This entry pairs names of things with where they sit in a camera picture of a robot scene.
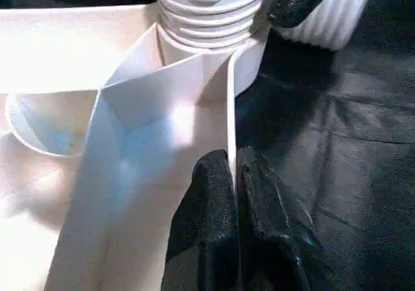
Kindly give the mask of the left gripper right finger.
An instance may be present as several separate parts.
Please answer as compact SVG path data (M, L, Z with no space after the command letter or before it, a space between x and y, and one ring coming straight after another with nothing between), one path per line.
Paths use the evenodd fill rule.
M303 203L266 157L237 153L241 266L246 290L324 290L325 253Z

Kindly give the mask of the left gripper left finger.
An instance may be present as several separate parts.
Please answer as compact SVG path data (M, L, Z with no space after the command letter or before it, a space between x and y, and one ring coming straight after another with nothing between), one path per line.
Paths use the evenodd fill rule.
M171 223L162 290L237 290L237 203L225 150L195 164Z

